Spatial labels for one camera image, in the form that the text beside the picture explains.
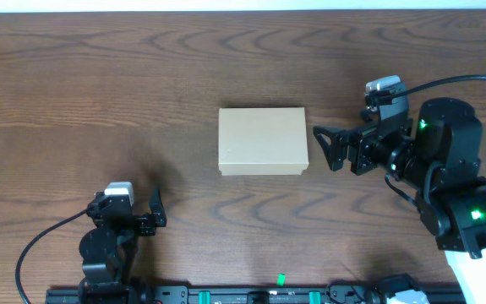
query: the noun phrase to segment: wood grain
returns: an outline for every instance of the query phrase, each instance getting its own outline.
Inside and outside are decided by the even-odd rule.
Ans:
[[[364,84],[395,73],[408,86],[486,73],[486,11],[0,14],[0,303],[19,302],[27,242],[119,180],[141,203],[163,189],[168,227],[142,240],[134,267],[152,280],[453,281],[383,171],[332,174],[310,136],[357,126]],[[415,95],[412,114],[445,95],[476,107],[486,176],[486,84]],[[304,106],[310,167],[220,176],[227,106]],[[33,247],[23,269],[33,302],[81,280],[79,240],[92,227],[80,218]]]

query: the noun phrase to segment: white background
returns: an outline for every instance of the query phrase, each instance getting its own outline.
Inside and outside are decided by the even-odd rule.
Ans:
[[[486,8],[486,0],[0,0],[0,13]]]

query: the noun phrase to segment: green tape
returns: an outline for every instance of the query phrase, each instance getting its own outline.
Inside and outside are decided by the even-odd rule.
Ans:
[[[310,304],[320,304],[321,294],[319,293],[319,291],[310,291],[309,299],[310,299]]]
[[[284,286],[284,282],[286,281],[286,275],[285,274],[278,274],[278,281],[276,282],[276,285],[278,287]]]
[[[199,304],[210,304],[210,292],[200,291],[199,292]]]

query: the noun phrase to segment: white box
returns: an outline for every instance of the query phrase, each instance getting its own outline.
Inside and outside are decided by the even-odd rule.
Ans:
[[[298,175],[308,167],[304,108],[219,110],[223,176]]]

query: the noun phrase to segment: wooden table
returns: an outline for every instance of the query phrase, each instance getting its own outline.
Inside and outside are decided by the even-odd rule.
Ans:
[[[384,172],[333,174],[311,136],[359,125],[365,83],[395,73],[408,87],[486,73],[486,11],[0,14],[0,303],[19,302],[15,263],[37,233],[127,180],[142,211],[163,189],[168,226],[141,240],[134,267],[152,281],[454,281]],[[486,176],[486,84],[414,95],[411,114],[438,96],[477,109]],[[230,106],[304,106],[309,168],[222,177],[217,113]],[[33,247],[34,303],[79,283],[92,228],[82,217]]]

